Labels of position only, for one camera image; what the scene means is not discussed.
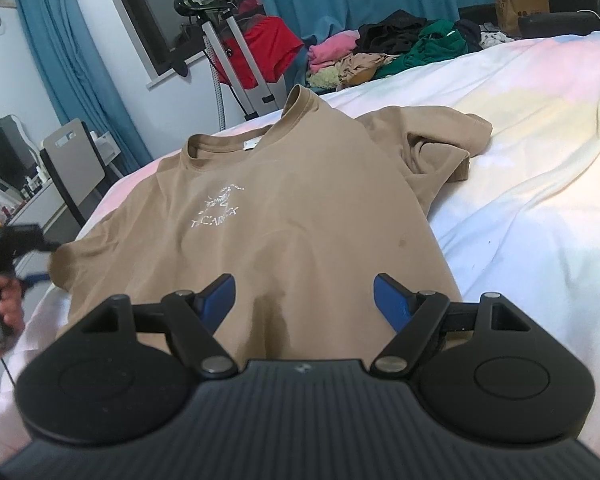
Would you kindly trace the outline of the person left hand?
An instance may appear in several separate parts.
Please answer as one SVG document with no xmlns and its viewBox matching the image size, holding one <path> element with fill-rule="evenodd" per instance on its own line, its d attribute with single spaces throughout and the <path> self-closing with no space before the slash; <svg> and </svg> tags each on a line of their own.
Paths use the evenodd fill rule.
<svg viewBox="0 0 600 480">
<path fill-rule="evenodd" d="M 22 310 L 22 291 L 15 278 L 0 275 L 0 315 L 18 338 L 26 323 Z"/>
</svg>

